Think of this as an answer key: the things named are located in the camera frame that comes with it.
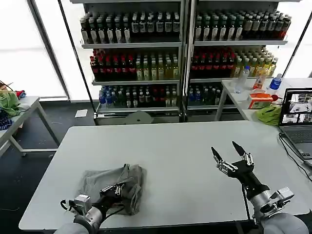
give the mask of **gray cloth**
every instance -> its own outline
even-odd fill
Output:
[[[122,203],[125,209],[118,213],[134,215],[139,211],[140,198],[143,184],[143,169],[139,165],[125,164],[121,168],[106,171],[85,171],[78,185],[76,196],[80,194],[91,197],[91,202],[99,199],[99,191],[107,186],[125,182],[122,190]],[[120,209],[110,209],[112,213]]]

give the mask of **white table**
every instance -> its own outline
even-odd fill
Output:
[[[43,108],[39,103],[40,97],[37,96],[26,96],[19,100],[19,103],[24,107],[29,107],[27,110],[20,108],[21,113],[18,116],[12,117],[13,124],[7,129],[0,131],[0,156],[5,152],[5,150],[10,146],[8,143],[9,141],[12,145],[19,150],[23,156],[26,155],[27,152],[49,152],[49,151],[56,151],[56,149],[23,149],[16,140],[12,137],[12,134],[20,127],[20,125],[27,120],[30,115],[37,111],[41,121],[43,122],[44,126],[47,128],[48,132],[50,133],[51,137],[55,141],[55,143],[59,146],[60,139],[57,135],[53,132],[51,128],[50,122],[47,120],[47,115],[44,112]]]
[[[272,191],[295,193],[285,212],[312,208],[312,185],[277,141],[275,128],[252,121],[72,127],[66,133],[20,223],[27,231],[56,230],[73,221],[59,205],[73,199],[85,170],[124,163],[147,170],[140,212],[114,215],[101,229],[246,220],[238,180],[216,168],[210,147],[229,161],[240,160],[232,140],[251,151],[254,173]]]
[[[270,85],[272,79],[266,79],[262,87],[263,90],[267,91],[267,87]],[[235,83],[231,79],[222,80],[223,90],[219,102],[219,106],[215,115],[214,120],[219,121],[226,96],[228,95],[244,120],[259,121],[254,113],[257,109],[248,109],[246,102],[248,95],[252,93],[252,86],[254,85],[255,79],[247,79],[245,86],[240,94],[235,93]],[[280,88],[277,90],[277,95],[281,98],[284,97],[285,90],[287,88],[306,88],[312,87],[312,78],[285,78],[283,79]]]

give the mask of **small cardboard box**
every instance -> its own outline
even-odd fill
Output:
[[[249,94],[247,98],[249,104],[248,109],[262,109],[273,102],[270,94]]]

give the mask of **robotic hand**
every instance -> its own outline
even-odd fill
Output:
[[[236,178],[246,190],[246,197],[253,205],[253,218],[261,224],[265,234],[308,234],[307,226],[297,217],[278,213],[290,202],[294,194],[288,187],[280,189],[273,194],[267,185],[260,183],[254,175],[254,160],[251,153],[232,141],[234,148],[242,160],[227,163],[220,154],[211,147],[214,159],[219,168],[228,177]]]
[[[70,209],[78,213],[73,223],[65,224],[55,234],[95,234],[104,220],[123,209],[121,205],[122,188],[124,183],[108,186],[100,190],[100,199],[91,204],[90,197],[79,195],[74,201],[69,201]],[[107,211],[113,206],[122,206],[117,212],[106,216]]]

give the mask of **green towel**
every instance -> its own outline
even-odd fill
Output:
[[[19,99],[15,93],[0,93],[0,109],[8,113],[9,117],[20,114]]]
[[[258,119],[265,124],[277,126],[279,123],[279,116],[281,114],[281,107],[276,105],[270,105],[256,111]]]

